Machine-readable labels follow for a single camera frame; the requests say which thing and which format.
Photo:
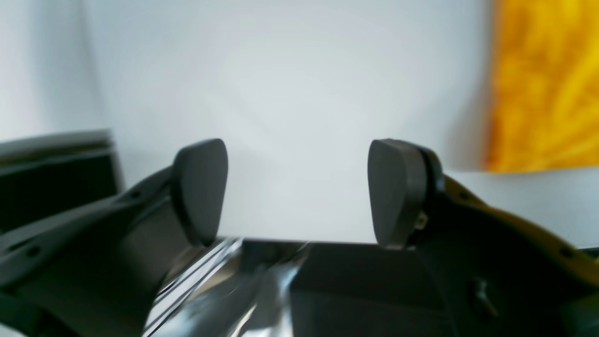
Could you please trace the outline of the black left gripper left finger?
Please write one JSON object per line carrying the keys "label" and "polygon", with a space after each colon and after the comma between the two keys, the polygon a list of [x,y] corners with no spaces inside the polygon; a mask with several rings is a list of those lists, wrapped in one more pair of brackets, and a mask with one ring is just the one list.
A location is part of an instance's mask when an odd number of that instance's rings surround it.
{"label": "black left gripper left finger", "polygon": [[217,239],[222,139],[183,147],[127,192],[1,235],[1,324],[29,337],[140,337],[179,258]]}

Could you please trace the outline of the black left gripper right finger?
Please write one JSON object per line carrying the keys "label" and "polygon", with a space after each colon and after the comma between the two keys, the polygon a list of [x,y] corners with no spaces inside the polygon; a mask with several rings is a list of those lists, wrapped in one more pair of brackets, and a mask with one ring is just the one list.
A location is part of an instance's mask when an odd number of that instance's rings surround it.
{"label": "black left gripper right finger", "polygon": [[445,175],[436,154],[370,144],[377,244],[422,260],[460,337],[596,337],[598,263]]}

